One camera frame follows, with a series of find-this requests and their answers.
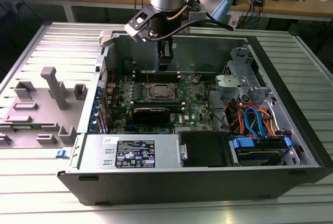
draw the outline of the power supply label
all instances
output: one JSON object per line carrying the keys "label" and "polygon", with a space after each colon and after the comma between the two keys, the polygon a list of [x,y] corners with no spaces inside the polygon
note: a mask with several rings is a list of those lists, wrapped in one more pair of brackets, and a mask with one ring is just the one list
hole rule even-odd
{"label": "power supply label", "polygon": [[155,142],[118,141],[117,168],[155,168]]}

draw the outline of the floor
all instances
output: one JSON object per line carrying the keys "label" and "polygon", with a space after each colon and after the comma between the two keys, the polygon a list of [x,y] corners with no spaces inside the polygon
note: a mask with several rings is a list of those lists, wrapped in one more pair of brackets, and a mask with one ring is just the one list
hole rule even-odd
{"label": "floor", "polygon": [[[65,21],[65,13],[60,6],[55,5],[30,5],[31,8],[44,21]],[[11,66],[39,29],[41,23],[26,5],[18,4],[18,14],[6,13],[0,17],[0,81],[5,77]],[[109,10],[109,19],[106,18],[106,10]],[[131,9],[105,9],[93,7],[75,7],[74,12],[78,22],[87,23],[122,23],[125,24],[133,15]],[[324,30],[323,22],[298,21],[291,22],[283,19],[261,18],[258,23],[247,25],[246,29],[265,30],[269,23],[270,30],[292,30],[314,50]],[[318,57],[333,72],[333,39],[328,41],[318,52]]]}

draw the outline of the circuit board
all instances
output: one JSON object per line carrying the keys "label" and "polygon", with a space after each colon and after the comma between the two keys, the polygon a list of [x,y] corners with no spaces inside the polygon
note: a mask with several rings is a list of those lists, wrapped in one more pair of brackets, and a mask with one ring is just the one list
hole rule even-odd
{"label": "circuit board", "polygon": [[[194,74],[181,74],[178,83],[134,83],[131,77],[116,82],[109,104],[110,134],[175,134],[181,130],[214,130],[212,115],[205,104],[205,82],[193,82]],[[158,103],[171,109],[170,121],[164,124],[136,124],[129,116],[133,101]]]}

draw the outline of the white label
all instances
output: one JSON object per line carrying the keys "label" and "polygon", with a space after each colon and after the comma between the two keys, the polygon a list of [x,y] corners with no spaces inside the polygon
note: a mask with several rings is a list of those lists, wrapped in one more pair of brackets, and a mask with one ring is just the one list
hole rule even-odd
{"label": "white label", "polygon": [[30,126],[12,126],[13,129],[31,129]]}
{"label": "white label", "polygon": [[103,137],[103,144],[116,144],[119,137]]}

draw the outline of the workbench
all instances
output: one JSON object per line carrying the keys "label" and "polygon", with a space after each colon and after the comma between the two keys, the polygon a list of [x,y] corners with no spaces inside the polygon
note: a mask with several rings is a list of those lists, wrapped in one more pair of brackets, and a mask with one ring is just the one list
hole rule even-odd
{"label": "workbench", "polygon": [[[66,13],[68,22],[75,22],[73,6],[85,7],[104,7],[104,8],[134,8],[134,0],[25,0],[27,3],[53,4],[61,5]],[[316,20],[330,21],[333,16],[333,1],[319,2],[317,0],[265,0],[261,17],[282,18],[282,19],[299,19],[299,20]],[[22,2],[21,0],[0,0],[0,2]],[[249,10],[246,0],[239,0],[238,5],[232,6],[229,13],[233,19],[238,19],[245,15]]]}
{"label": "workbench", "polygon": [[[99,35],[123,25],[43,25],[0,84],[0,118],[19,81],[41,86],[41,69],[54,66],[67,88],[84,83],[101,53]],[[333,76],[298,37],[281,31],[191,28],[191,33],[255,36],[333,157]],[[55,176],[69,160],[58,149],[0,149],[1,223],[328,223],[333,221],[333,176],[298,186],[278,199],[179,204],[84,206]]]}

